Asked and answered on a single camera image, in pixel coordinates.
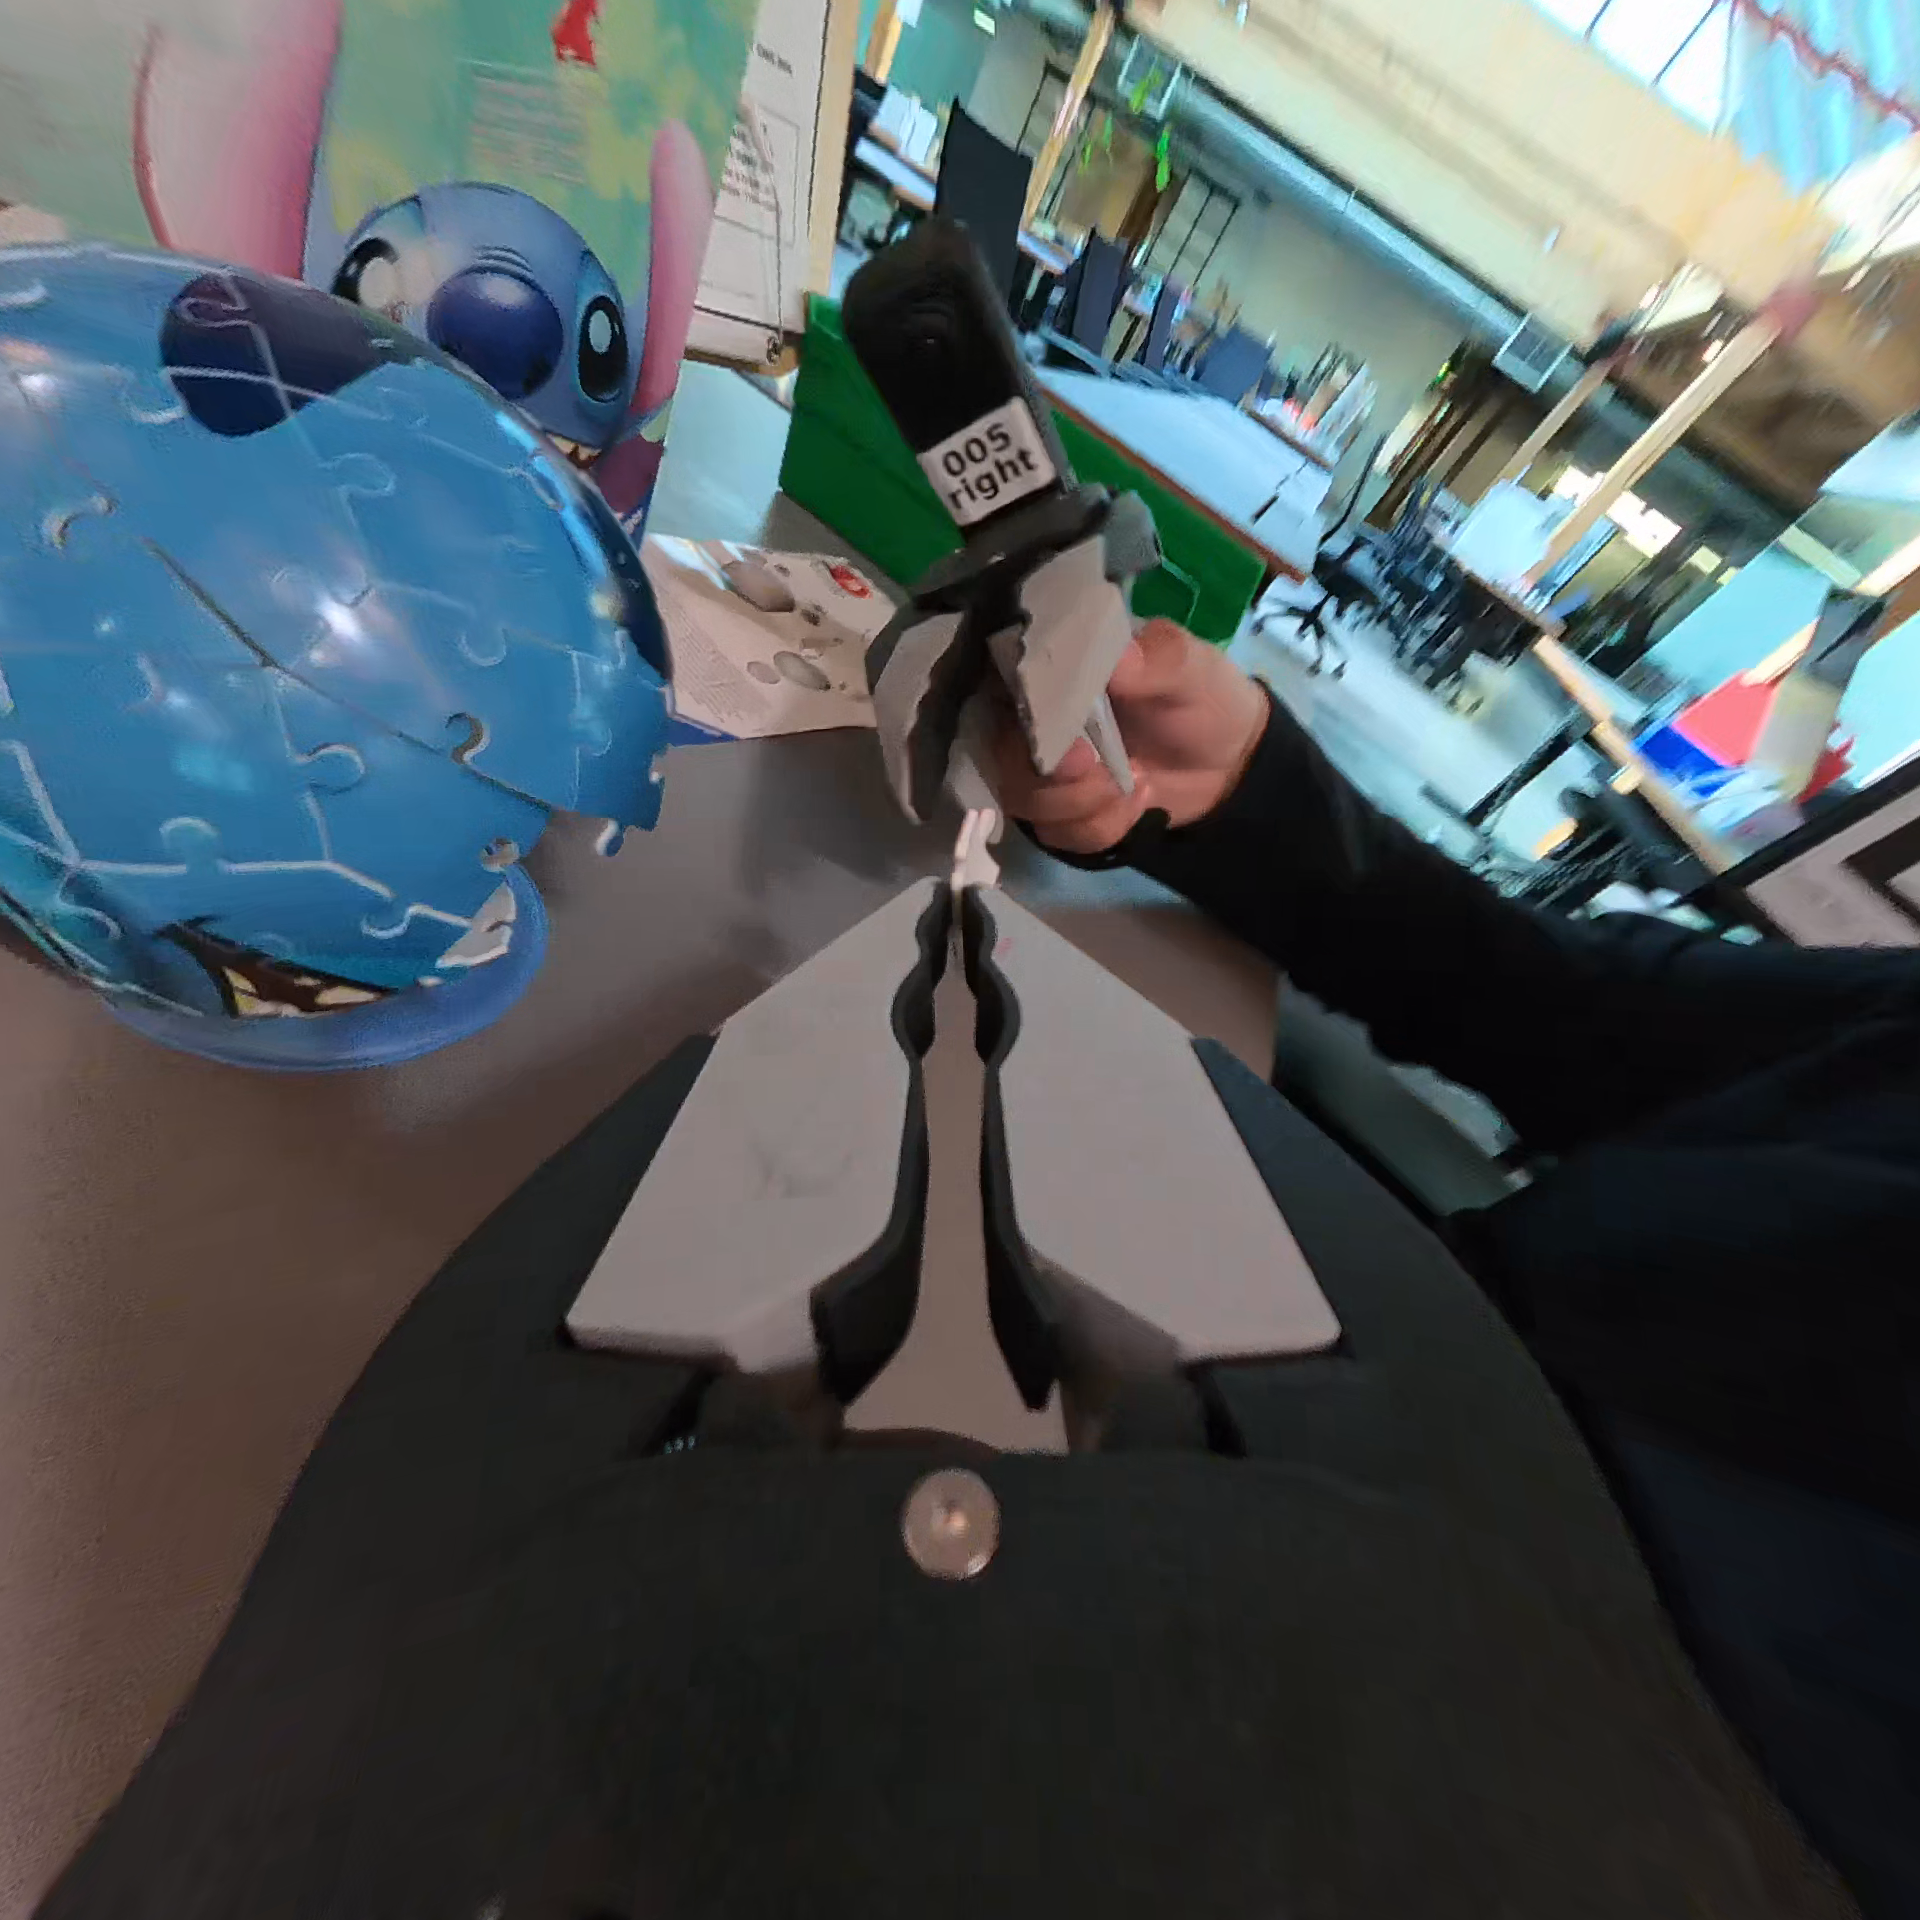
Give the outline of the printed instruction sheet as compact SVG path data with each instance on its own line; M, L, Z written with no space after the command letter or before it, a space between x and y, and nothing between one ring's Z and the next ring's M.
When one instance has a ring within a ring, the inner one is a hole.
M860 2L759 2L712 208L687 356L752 377L799 362L827 289L846 173Z

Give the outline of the person's dark clothed torso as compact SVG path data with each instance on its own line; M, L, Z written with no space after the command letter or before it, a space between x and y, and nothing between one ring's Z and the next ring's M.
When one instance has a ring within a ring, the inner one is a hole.
M1463 1234L1724 1720L1864 1916L1917 1909L1916 1026L1718 1082L1450 1073L1547 1163Z

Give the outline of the white instruction leaflet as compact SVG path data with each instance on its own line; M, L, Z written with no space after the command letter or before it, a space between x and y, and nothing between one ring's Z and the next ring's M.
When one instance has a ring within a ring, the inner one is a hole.
M871 732L867 656L896 600L851 560L650 534L640 560L683 740Z

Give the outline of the green plastic bin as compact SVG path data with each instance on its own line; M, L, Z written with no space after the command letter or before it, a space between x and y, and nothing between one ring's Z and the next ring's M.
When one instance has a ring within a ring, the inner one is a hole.
M779 486L893 582L915 586L958 549L958 532L853 356L839 308L807 297ZM1139 494L1154 517L1160 562L1135 576L1132 610L1170 617L1200 640L1232 640L1263 588L1255 549L1064 406L1051 413L1077 476Z

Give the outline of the person's right forearm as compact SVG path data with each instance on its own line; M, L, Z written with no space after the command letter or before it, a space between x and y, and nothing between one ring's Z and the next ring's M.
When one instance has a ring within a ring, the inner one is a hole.
M1115 857L1389 1061L1484 1098L1557 1171L1916 1188L1911 949L1736 945L1502 896L1380 814L1277 705L1223 803L1187 826L1149 809Z

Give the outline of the black office chair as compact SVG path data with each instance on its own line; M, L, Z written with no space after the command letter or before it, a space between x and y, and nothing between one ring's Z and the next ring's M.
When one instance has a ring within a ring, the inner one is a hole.
M1318 534L1309 571L1303 581L1311 600L1282 604L1268 589L1260 596L1250 616L1248 633L1255 638L1275 633L1290 620L1292 638L1311 656L1307 659L1307 673L1327 682L1342 682L1351 666L1351 651L1339 621L1355 610L1379 613L1382 604L1368 534L1360 525L1360 498L1387 438L1389 432L1373 437L1358 476L1335 501L1332 517Z

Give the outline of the blue puzzle ball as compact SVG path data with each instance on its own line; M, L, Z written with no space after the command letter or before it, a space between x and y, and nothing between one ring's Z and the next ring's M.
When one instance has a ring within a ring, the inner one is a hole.
M101 1002L342 1012L482 964L508 868L656 826L640 555L419 336L228 262L2 270L5 946Z

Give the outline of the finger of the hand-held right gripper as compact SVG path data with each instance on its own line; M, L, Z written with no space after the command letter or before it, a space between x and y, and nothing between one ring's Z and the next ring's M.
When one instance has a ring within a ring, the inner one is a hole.
M1035 772L1058 772L1084 740L1111 778L1132 776L1111 701L1135 635L1125 589L1094 573L1028 573L1016 609L990 649Z
M874 722L884 782L912 826L930 826L978 682L962 610L900 609L874 640Z

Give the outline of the wooden post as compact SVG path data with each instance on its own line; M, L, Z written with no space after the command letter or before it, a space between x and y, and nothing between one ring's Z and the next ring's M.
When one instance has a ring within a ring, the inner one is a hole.
M1088 104L1098 69L1112 42L1118 18L1123 18L1123 4L1118 2L1093 2L1088 8L1088 25L1080 34L1067 84L1063 88L1063 98L1058 100L1039 150L1031 163L1021 226L1031 226L1039 217L1043 202L1063 166L1077 124Z
M1607 522L1622 492L1638 481L1776 346L1788 344L1808 321L1808 282L1784 282L1760 306L1740 333L1702 362L1691 381L1652 419L1628 450L1604 470L1595 486L1572 508L1550 534L1541 558L1527 570L1527 586L1542 586L1589 534Z

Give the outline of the person's right hand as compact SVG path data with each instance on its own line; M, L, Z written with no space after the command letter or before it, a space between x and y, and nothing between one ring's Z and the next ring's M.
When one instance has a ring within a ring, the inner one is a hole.
M1126 782L1084 736L1051 772L1037 768L1015 717L1002 717L991 736L999 811L1046 853L1094 868L1125 867L1223 804L1253 763L1272 701L1214 645L1152 617L1111 675L1108 708L1107 740Z

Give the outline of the green potted plant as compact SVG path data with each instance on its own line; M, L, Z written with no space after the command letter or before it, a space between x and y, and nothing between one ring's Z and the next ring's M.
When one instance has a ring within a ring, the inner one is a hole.
M1119 49L1111 77L1111 105L1140 139L1149 139L1154 185L1170 180L1170 122L1187 92L1187 69L1149 36L1134 34Z

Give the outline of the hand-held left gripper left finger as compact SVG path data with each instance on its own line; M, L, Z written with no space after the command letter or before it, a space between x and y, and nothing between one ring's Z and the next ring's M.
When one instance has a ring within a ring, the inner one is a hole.
M808 1379L839 1405L877 1379L918 1308L948 925L947 884L917 881L693 1048L567 1310L581 1348Z

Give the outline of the dark-top office table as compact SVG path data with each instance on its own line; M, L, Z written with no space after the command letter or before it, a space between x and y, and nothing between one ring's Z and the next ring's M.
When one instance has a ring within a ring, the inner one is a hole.
M1060 368L1037 381L1060 417L1253 552L1266 576L1311 576L1335 469L1306 441L1204 394Z

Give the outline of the cartoon printed puzzle box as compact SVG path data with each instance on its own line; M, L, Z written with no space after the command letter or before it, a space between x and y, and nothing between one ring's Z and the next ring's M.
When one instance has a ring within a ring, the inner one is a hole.
M301 278L511 400L640 538L744 2L5 2L5 244Z

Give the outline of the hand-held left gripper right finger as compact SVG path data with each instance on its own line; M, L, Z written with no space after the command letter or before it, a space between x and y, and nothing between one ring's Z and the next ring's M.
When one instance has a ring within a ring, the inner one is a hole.
M1338 1314L1215 1084L1237 1059L999 888L960 889L999 1355L1028 1409L1331 1353Z

